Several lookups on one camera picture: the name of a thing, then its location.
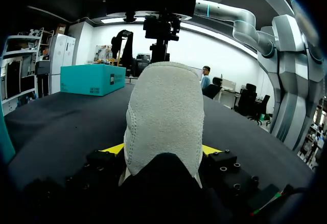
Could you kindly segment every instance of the desk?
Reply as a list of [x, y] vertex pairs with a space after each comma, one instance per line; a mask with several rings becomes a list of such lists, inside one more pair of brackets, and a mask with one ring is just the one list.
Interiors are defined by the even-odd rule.
[[[240, 96], [240, 94], [236, 93], [235, 91], [231, 91], [231, 90], [228, 90], [228, 89], [221, 89], [219, 94], [218, 94], [218, 102], [224, 104], [225, 106], [227, 106], [227, 107], [229, 107], [231, 109], [233, 109], [233, 107], [235, 106], [235, 103], [236, 103], [236, 98], [235, 98], [234, 103], [233, 103], [233, 98], [234, 98], [234, 96], [237, 96], [237, 95]], [[222, 100], [221, 100], [222, 96], [226, 96], [226, 99], [225, 99], [224, 102], [222, 102]]]
[[[56, 93], [6, 115], [17, 152], [8, 170], [17, 187], [46, 176], [64, 185], [65, 177], [81, 168], [88, 153], [121, 144], [133, 88], [127, 85], [104, 97]], [[208, 97], [203, 97], [203, 105], [203, 144], [237, 155], [242, 168], [259, 177], [260, 189], [269, 184], [280, 189], [286, 184], [309, 185], [313, 172], [281, 141]], [[287, 209], [281, 208], [280, 215], [288, 213], [296, 200], [287, 199]]]
[[[223, 94], [226, 94], [230, 97], [234, 97], [234, 101], [233, 103], [231, 102], [231, 100], [229, 99], [229, 102], [227, 104], [224, 104], [228, 107], [230, 107], [231, 109], [234, 110], [234, 107], [238, 104], [238, 99], [241, 97], [241, 94], [235, 92], [235, 91], [230, 91], [228, 89], [221, 89], [220, 92], [219, 92], [219, 96], [218, 96], [218, 102], [221, 103], [221, 96]], [[262, 103], [262, 100], [259, 100], [259, 99], [256, 99], [255, 100], [257, 103]]]
[[125, 83], [136, 84], [137, 79], [138, 79], [138, 77], [125, 77]]

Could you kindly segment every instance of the person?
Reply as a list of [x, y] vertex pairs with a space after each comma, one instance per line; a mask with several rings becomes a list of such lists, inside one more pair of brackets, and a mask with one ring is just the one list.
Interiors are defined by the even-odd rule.
[[203, 77], [202, 77], [202, 81], [201, 81], [201, 88], [202, 90], [205, 89], [206, 87], [208, 87], [210, 85], [210, 78], [209, 78], [209, 73], [210, 73], [210, 67], [209, 66], [204, 66], [202, 68], [203, 70]]

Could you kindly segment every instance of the black chair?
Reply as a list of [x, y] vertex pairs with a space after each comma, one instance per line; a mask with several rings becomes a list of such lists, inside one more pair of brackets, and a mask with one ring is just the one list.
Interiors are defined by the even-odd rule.
[[249, 119], [255, 120], [258, 123], [258, 125], [260, 122], [260, 124], [262, 125], [262, 122], [260, 121], [260, 116], [261, 116], [261, 114], [264, 114], [264, 115], [266, 114], [267, 103], [268, 103], [269, 99], [270, 99], [270, 96], [265, 95], [264, 100], [261, 103], [255, 103], [254, 115], [249, 117]]
[[221, 82], [222, 80], [220, 78], [214, 77], [213, 84], [210, 84], [208, 87], [202, 90], [203, 95], [209, 97], [210, 99], [214, 99], [222, 88]]
[[239, 105], [236, 111], [243, 115], [248, 116], [253, 113], [255, 98], [256, 98], [256, 86], [247, 83], [246, 89], [243, 89], [241, 92], [241, 97], [239, 100]]

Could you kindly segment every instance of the cardboard box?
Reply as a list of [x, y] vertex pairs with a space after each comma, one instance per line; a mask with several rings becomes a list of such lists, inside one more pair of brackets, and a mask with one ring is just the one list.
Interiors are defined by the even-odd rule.
[[65, 24], [59, 24], [58, 26], [57, 26], [57, 30], [56, 30], [56, 33], [55, 34], [65, 34], [65, 30], [66, 30], [66, 26], [67, 25], [65, 25]]
[[125, 86], [125, 73], [126, 68], [105, 64], [62, 66], [60, 91], [104, 96]]

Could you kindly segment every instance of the white wall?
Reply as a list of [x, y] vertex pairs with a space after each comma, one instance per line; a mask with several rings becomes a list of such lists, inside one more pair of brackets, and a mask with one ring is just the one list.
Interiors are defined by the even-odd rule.
[[[93, 28], [86, 61], [94, 59], [96, 45], [111, 44], [111, 39], [122, 30], [134, 33], [133, 57], [136, 57], [138, 53], [151, 54], [150, 46], [156, 41], [154, 39], [145, 39], [143, 25], [101, 26]], [[174, 62], [200, 69], [204, 65], [210, 66], [209, 76], [211, 80], [214, 77], [220, 77], [222, 74], [224, 79], [236, 83], [237, 92], [240, 91], [242, 85], [247, 83], [256, 85], [258, 96], [270, 95], [267, 112], [273, 112], [272, 84], [267, 74], [259, 66], [258, 61], [252, 56], [222, 41], [187, 30], [180, 30], [179, 41], [169, 42], [168, 53], [170, 53], [170, 60]]]
[[153, 39], [145, 39], [145, 31], [143, 25], [113, 25], [94, 27], [88, 60], [93, 60], [97, 45], [111, 44], [111, 39], [122, 30], [128, 30], [134, 33], [133, 36], [133, 57], [136, 58], [138, 53], [149, 53], [150, 46], [156, 41]]

